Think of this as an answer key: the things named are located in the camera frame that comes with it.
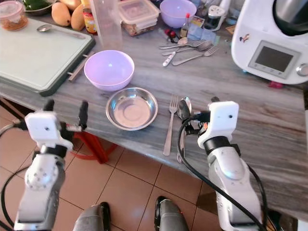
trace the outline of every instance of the appliance knob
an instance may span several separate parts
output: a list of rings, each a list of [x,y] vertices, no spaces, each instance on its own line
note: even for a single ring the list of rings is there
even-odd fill
[[[308,76],[308,64],[301,64],[296,68],[296,72],[299,76]]]

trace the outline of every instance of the gray marble countertop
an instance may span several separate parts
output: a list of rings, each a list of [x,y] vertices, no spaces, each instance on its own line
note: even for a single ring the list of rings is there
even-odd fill
[[[50,18],[41,20],[49,22]],[[308,220],[308,155],[302,91],[296,86],[269,88],[267,80],[243,73],[231,57],[231,36],[225,29],[219,34],[220,49],[213,56],[163,67],[166,57],[157,47],[167,42],[157,30],[137,37],[123,31],[123,51],[135,62],[129,86],[147,89],[158,102],[157,118],[145,129],[124,131],[113,126],[105,114],[105,105],[112,93],[95,88],[83,72],[74,83],[64,83],[50,97],[55,99],[54,109],[61,120],[76,123],[81,101],[87,100],[88,132],[187,172],[185,166],[177,162],[178,118],[173,124],[171,154],[162,155],[170,120],[171,94],[188,96],[194,111],[206,109],[213,96],[235,101],[240,111],[233,143],[239,145],[242,158],[262,179],[269,207]],[[195,53],[198,51],[179,53],[174,60]],[[0,95],[31,109],[40,109],[47,101],[36,93],[3,82],[0,82]],[[188,137],[185,145],[188,161],[207,176],[206,155],[197,146],[196,137]]]

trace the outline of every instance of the green cutting board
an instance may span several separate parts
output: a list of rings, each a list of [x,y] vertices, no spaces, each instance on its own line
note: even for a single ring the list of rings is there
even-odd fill
[[[28,19],[18,31],[0,28],[0,81],[40,93],[53,94],[95,45],[92,36],[54,26],[60,30],[80,33],[78,39],[51,30],[38,32],[44,22]]]

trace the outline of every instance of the clear plastic pitcher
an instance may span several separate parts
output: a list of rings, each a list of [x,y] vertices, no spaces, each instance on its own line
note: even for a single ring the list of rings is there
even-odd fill
[[[122,49],[118,0],[90,0],[102,50]]]

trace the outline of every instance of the metal bowl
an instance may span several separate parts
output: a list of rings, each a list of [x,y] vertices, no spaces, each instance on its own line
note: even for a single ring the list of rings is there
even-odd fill
[[[33,10],[33,11],[27,11],[25,10],[25,12],[27,13],[27,15],[29,16],[41,16],[41,15],[45,15],[45,14],[49,14],[51,13],[51,7],[52,5],[57,1],[57,0],[46,0],[48,3],[50,3],[49,6],[46,6],[42,9],[38,9],[38,10]]]
[[[134,131],[151,124],[158,107],[155,97],[142,88],[125,88],[113,94],[106,106],[106,115],[116,127]]]

